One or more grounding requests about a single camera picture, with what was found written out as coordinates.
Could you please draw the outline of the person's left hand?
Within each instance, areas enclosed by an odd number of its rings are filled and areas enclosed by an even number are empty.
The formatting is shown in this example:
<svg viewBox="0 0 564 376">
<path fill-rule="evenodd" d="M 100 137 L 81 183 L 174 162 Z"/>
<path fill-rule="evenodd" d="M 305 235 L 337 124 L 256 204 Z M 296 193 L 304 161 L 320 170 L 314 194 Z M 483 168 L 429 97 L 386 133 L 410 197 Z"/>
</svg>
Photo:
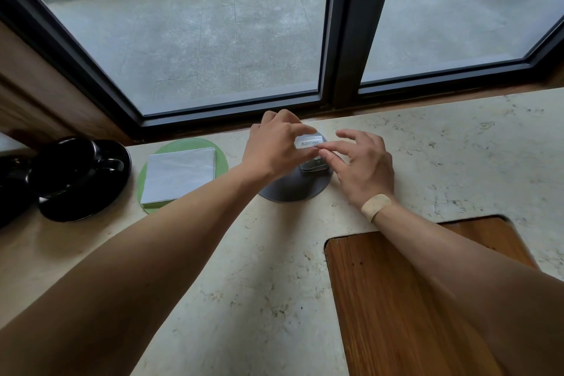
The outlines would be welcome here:
<svg viewBox="0 0 564 376">
<path fill-rule="evenodd" d="M 290 173 L 291 148 L 296 137 L 313 135 L 316 130 L 300 121 L 287 109 L 279 112 L 266 111 L 261 123 L 250 129 L 241 165 L 244 171 L 262 186 Z M 311 158 L 317 157 L 319 149 L 311 147 Z"/>
</svg>

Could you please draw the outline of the person's right hand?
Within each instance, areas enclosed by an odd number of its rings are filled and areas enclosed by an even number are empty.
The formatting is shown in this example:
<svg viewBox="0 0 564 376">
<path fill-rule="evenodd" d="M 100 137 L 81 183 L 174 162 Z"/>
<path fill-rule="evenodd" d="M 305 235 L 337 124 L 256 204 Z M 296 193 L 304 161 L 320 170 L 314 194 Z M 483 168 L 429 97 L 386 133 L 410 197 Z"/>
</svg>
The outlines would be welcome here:
<svg viewBox="0 0 564 376">
<path fill-rule="evenodd" d="M 327 162 L 328 155 L 339 155 L 352 169 L 348 182 L 340 182 L 349 202 L 361 209 L 377 194 L 387 195 L 393 202 L 394 169 L 392 156 L 382 137 L 360 130 L 338 130 L 340 140 L 319 144 L 319 155 Z"/>
</svg>

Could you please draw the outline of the small white labelled packet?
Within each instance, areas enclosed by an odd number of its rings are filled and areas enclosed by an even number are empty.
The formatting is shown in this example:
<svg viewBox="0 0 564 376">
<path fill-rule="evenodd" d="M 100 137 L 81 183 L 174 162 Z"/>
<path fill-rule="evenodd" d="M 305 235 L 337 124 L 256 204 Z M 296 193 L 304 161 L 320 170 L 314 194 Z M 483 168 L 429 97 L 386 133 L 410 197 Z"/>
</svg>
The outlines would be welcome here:
<svg viewBox="0 0 564 376">
<path fill-rule="evenodd" d="M 320 134 L 302 135 L 296 137 L 294 140 L 294 146 L 296 149 L 306 149 L 308 147 L 315 147 L 324 142 L 326 142 L 326 139 Z"/>
</svg>

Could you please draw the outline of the person's left forearm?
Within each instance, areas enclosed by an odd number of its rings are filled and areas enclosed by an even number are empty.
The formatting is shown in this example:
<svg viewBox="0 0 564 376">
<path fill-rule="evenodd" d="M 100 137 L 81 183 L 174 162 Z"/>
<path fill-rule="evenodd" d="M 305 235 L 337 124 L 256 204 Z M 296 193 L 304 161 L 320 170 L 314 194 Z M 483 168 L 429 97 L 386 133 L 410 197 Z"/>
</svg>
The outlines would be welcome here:
<svg viewBox="0 0 564 376">
<path fill-rule="evenodd" d="M 0 376 L 129 376 L 272 167 L 241 163 L 119 232 L 0 330 Z"/>
</svg>

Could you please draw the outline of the person's right forearm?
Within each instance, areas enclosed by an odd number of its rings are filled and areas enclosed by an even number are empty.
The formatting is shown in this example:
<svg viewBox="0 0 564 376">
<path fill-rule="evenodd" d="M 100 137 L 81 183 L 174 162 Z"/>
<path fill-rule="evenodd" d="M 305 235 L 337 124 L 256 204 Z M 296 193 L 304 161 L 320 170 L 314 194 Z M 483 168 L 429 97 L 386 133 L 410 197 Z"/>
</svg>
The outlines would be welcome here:
<svg viewBox="0 0 564 376">
<path fill-rule="evenodd" d="M 511 376 L 564 376 L 564 282 L 393 202 L 372 222 Z"/>
</svg>

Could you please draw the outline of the small dark glass dish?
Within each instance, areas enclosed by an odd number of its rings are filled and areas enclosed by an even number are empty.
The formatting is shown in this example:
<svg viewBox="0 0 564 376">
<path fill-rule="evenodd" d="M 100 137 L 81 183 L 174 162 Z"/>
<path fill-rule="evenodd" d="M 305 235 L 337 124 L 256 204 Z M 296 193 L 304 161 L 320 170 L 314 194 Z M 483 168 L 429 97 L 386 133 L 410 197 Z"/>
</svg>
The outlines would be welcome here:
<svg viewBox="0 0 564 376">
<path fill-rule="evenodd" d="M 332 169 L 321 157 L 315 157 L 299 165 L 299 173 L 302 177 L 324 176 L 332 174 Z"/>
</svg>

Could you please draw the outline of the round grey coaster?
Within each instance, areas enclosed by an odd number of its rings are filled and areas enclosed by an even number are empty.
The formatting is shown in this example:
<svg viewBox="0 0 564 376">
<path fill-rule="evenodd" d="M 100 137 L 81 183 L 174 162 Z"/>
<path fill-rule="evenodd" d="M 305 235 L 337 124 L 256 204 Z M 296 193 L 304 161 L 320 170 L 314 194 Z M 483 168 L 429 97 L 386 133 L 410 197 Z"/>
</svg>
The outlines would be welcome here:
<svg viewBox="0 0 564 376">
<path fill-rule="evenodd" d="M 331 182 L 332 176 L 333 170 L 329 175 L 302 177 L 298 166 L 289 174 L 269 183 L 259 195 L 275 203 L 307 201 L 321 194 Z"/>
</svg>

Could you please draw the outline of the beige adhesive bandage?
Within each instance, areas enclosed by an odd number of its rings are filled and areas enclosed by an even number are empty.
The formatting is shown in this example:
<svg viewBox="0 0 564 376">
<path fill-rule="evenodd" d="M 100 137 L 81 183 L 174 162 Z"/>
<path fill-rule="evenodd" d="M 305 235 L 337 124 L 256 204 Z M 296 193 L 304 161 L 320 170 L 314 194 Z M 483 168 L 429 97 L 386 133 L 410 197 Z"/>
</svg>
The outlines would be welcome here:
<svg viewBox="0 0 564 376">
<path fill-rule="evenodd" d="M 380 210 L 391 206 L 393 201 L 385 194 L 377 194 L 368 199 L 361 207 L 361 213 L 369 223 L 373 222 Z"/>
</svg>

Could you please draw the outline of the round green coaster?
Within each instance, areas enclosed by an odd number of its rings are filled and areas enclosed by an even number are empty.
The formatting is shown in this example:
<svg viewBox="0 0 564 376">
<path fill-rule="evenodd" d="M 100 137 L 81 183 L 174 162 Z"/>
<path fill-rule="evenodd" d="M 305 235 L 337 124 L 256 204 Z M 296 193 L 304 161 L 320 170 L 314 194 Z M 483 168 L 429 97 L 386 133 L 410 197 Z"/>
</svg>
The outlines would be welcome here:
<svg viewBox="0 0 564 376">
<path fill-rule="evenodd" d="M 222 150 L 214 143 L 204 138 L 182 138 L 180 140 L 172 141 L 168 144 L 165 144 L 159 148 L 157 152 L 154 154 L 161 154 L 166 152 L 179 152 L 184 150 L 194 150 L 194 149 L 201 149 L 204 147 L 213 147 L 215 148 L 215 178 L 226 173 L 229 169 L 229 165 L 227 162 L 227 158 L 222 152 Z M 143 165 L 140 170 L 140 173 L 137 177 L 137 191 L 136 197 L 137 201 L 139 202 L 141 208 L 148 214 L 155 212 L 157 209 L 162 208 L 163 206 L 167 205 L 169 202 L 165 203 L 157 203 L 144 206 L 140 203 L 140 199 L 142 197 L 143 187 L 145 185 L 145 172 L 147 167 L 147 161 Z"/>
</svg>

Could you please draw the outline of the stack of white napkins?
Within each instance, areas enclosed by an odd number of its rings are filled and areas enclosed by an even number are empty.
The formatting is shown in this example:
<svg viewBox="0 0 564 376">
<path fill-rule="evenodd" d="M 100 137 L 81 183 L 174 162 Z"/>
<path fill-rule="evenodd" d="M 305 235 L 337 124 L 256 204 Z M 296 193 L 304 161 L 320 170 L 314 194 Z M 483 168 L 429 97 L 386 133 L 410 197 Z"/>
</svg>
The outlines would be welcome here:
<svg viewBox="0 0 564 376">
<path fill-rule="evenodd" d="M 215 179 L 215 148 L 150 155 L 140 203 L 176 200 Z"/>
</svg>

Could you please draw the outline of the wooden inset board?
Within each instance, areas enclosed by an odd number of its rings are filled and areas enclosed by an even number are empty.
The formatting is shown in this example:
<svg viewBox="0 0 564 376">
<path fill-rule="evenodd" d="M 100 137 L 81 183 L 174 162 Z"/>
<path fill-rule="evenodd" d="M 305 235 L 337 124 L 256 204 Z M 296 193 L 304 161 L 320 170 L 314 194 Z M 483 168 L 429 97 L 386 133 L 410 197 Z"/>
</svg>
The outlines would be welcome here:
<svg viewBox="0 0 564 376">
<path fill-rule="evenodd" d="M 324 247 L 350 376 L 509 376 L 379 232 Z"/>
</svg>

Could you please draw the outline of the black saucer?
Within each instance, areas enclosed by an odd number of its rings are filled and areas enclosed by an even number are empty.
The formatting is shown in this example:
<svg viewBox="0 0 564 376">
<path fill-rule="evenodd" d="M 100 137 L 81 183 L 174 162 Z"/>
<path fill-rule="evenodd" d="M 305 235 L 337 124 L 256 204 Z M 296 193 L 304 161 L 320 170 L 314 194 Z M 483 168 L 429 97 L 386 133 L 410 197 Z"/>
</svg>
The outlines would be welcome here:
<svg viewBox="0 0 564 376">
<path fill-rule="evenodd" d="M 131 174 L 122 176 L 106 175 L 85 189 L 56 197 L 39 198 L 38 208 L 42 216 L 59 223 L 79 221 L 95 215 L 110 206 L 125 189 Z"/>
</svg>

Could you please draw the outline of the black cup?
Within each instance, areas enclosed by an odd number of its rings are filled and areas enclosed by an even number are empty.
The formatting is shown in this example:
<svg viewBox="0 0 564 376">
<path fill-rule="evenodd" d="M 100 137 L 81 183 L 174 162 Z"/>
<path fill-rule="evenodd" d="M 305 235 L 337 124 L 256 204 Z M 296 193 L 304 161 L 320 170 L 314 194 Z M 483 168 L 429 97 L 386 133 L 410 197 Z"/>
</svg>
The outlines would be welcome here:
<svg viewBox="0 0 564 376">
<path fill-rule="evenodd" d="M 25 183 L 39 198 L 54 199 L 90 187 L 103 176 L 122 176 L 130 164 L 128 151 L 114 140 L 65 137 L 32 158 Z"/>
</svg>

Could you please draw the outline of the black crockery piece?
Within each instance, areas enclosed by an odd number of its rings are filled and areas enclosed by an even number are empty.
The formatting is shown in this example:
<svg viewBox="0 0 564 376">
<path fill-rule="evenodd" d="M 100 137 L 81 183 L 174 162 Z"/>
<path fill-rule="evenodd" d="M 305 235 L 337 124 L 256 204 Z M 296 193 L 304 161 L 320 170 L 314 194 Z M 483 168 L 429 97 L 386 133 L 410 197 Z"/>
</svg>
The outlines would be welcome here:
<svg viewBox="0 0 564 376">
<path fill-rule="evenodd" d="M 0 229 L 38 205 L 38 196 L 25 181 L 30 167 L 26 155 L 0 156 Z"/>
</svg>

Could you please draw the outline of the black window frame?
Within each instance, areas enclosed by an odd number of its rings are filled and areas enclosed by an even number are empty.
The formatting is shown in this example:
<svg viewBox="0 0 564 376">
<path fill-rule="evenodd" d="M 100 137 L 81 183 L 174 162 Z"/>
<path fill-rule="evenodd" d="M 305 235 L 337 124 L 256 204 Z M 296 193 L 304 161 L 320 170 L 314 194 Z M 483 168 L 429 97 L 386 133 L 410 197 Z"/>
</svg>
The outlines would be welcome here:
<svg viewBox="0 0 564 376">
<path fill-rule="evenodd" d="M 0 0 L 4 80 L 38 137 L 135 141 L 532 81 L 564 62 L 564 0 Z"/>
</svg>

